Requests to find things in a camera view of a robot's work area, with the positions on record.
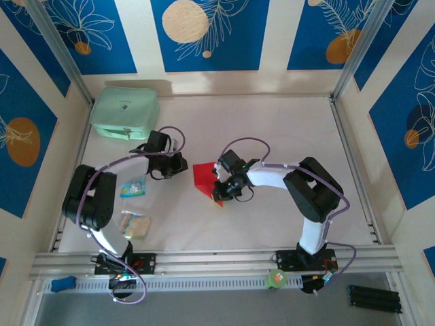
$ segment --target food packet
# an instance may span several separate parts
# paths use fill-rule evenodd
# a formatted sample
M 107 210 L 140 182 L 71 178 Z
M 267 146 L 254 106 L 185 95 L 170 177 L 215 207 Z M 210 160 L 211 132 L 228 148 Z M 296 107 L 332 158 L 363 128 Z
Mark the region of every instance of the food packet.
M 151 224 L 151 217 L 123 211 L 118 224 L 122 235 L 129 240 L 145 238 Z
M 121 197 L 136 197 L 145 195 L 145 175 L 131 179 L 121 189 Z

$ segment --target beige circle pattern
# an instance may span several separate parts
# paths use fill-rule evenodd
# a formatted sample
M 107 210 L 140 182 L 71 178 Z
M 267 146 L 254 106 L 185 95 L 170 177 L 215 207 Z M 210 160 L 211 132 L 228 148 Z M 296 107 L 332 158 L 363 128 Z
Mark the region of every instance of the beige circle pattern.
M 315 7 L 316 5 L 319 5 L 320 3 L 323 2 L 323 0 L 307 0 L 307 1 L 311 7 Z
M 177 0 L 163 13 L 163 29 L 177 43 L 191 43 L 201 39 L 209 30 L 204 10 L 191 0 Z
M 206 58 L 206 59 L 211 58 L 211 52 L 210 51 L 204 51 L 203 52 L 203 57 Z

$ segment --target black cable bundle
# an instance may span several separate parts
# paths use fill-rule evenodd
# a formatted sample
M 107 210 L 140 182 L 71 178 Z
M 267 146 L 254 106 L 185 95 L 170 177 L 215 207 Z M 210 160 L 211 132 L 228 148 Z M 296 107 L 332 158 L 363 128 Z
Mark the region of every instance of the black cable bundle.
M 350 306 L 402 313 L 398 292 L 347 285 L 347 293 L 349 294 Z

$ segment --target green pouch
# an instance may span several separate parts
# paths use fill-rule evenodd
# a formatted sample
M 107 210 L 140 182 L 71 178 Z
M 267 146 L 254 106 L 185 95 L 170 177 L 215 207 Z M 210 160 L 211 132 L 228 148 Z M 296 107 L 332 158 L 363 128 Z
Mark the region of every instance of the green pouch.
M 90 123 L 101 136 L 144 140 L 155 129 L 159 112 L 154 90 L 106 87 L 94 104 Z

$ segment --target red object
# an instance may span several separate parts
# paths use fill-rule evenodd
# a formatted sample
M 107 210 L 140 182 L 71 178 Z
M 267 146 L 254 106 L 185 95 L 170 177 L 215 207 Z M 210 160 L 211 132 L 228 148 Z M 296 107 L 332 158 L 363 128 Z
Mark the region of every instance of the red object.
M 195 187 L 202 191 L 205 195 L 210 197 L 213 200 L 213 196 L 211 195 L 215 181 L 218 181 L 218 178 L 211 172 L 214 168 L 215 163 L 204 163 L 204 164 L 194 164 L 193 166 L 193 180 Z M 216 202 L 216 204 L 221 207 L 224 206 L 223 202 Z

